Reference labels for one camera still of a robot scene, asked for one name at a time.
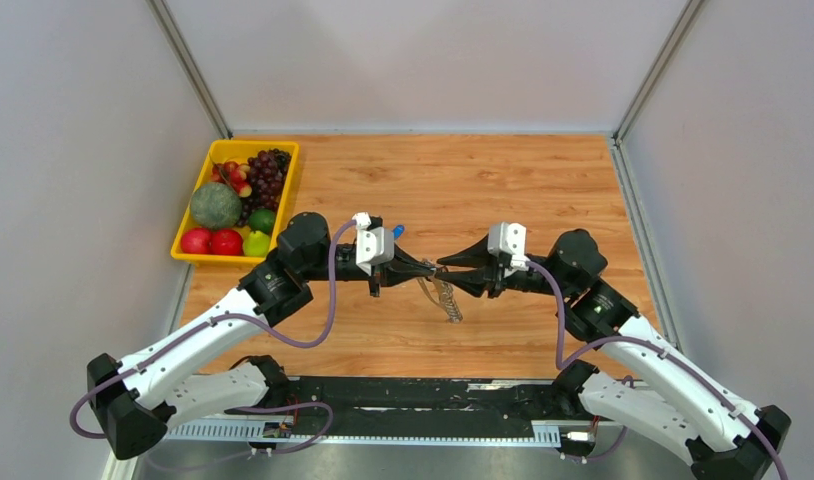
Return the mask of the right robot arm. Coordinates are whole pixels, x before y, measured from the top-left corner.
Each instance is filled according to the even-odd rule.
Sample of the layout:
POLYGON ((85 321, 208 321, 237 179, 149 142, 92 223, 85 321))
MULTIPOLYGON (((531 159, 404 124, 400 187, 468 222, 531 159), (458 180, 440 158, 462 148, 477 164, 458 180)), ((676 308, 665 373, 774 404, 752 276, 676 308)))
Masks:
POLYGON ((441 280, 475 297, 515 290, 555 298, 558 339, 580 342, 555 359, 554 403, 563 415, 616 421, 698 479, 760 479, 769 469, 787 477, 780 451, 791 418, 742 398, 673 346, 602 278, 607 260, 588 231, 567 231, 538 256, 526 250, 524 226, 502 222, 440 263, 441 280))

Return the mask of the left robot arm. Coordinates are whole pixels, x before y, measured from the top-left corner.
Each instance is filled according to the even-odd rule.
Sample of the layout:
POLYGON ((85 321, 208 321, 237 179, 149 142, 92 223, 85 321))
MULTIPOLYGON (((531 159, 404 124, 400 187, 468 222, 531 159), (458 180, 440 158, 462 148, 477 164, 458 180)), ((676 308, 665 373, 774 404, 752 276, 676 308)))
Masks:
POLYGON ((297 214, 276 248, 200 316, 121 359, 100 354, 91 360, 87 392, 72 408, 70 426, 84 438, 106 440, 117 459, 127 460, 190 420, 253 406, 278 413, 289 388, 266 360, 246 361, 223 374, 202 375, 200 369, 262 333, 295 348, 319 346, 335 324, 340 281, 365 282, 376 297, 384 287, 435 272, 403 251, 379 217, 360 212, 331 232, 321 214, 297 214), (322 332, 308 341, 279 333, 279 323, 312 301, 312 281, 328 285, 322 332))

